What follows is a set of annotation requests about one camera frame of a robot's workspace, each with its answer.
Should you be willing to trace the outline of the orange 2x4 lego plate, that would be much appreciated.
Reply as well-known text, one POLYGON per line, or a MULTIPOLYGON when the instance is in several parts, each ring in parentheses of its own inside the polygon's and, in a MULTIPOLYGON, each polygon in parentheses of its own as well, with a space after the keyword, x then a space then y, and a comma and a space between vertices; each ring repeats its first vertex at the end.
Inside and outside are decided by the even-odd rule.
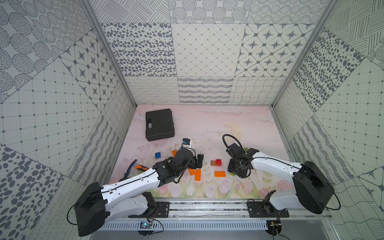
POLYGON ((214 177, 215 178, 225 178, 226 177, 226 172, 225 171, 215 171, 214 172, 214 177))

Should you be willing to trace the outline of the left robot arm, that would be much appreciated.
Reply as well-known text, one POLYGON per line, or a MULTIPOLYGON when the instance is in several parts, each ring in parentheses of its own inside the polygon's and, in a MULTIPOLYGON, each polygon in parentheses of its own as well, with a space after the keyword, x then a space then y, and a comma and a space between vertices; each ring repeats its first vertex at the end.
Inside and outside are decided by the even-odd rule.
POLYGON ((169 183, 178 184, 186 170, 200 169, 203 159, 203 154, 181 148, 175 156, 155 163, 137 176, 111 185, 90 184, 72 207, 78 235, 90 235, 118 218, 153 216, 157 203, 150 191, 169 183))

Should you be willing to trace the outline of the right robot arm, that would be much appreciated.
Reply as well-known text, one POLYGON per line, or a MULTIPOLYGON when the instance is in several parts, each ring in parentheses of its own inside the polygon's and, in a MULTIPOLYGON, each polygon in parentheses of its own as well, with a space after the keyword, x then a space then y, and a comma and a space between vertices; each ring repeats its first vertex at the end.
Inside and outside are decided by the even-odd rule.
POLYGON ((238 151, 227 149, 231 157, 228 172, 239 178, 250 176, 251 170, 261 170, 275 175, 289 184, 292 189, 267 193, 262 208, 267 215, 285 209, 306 209, 314 214, 322 214, 333 196, 335 189, 318 166, 310 161, 303 164, 273 158, 255 149, 238 151))

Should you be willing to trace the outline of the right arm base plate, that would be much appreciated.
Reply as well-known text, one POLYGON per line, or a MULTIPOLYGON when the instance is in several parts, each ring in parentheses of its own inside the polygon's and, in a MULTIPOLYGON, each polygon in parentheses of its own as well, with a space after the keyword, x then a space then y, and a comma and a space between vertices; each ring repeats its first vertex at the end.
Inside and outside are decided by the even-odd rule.
POLYGON ((277 210, 270 203, 248 200, 246 202, 250 218, 288 218, 290 216, 287 209, 277 210))

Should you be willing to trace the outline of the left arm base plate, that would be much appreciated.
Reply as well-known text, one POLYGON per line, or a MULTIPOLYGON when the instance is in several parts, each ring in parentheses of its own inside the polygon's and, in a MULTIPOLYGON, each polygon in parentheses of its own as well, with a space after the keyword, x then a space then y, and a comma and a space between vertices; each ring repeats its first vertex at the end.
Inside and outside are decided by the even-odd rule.
POLYGON ((149 206, 141 215, 129 215, 129 218, 168 218, 170 202, 157 202, 155 206, 149 206))

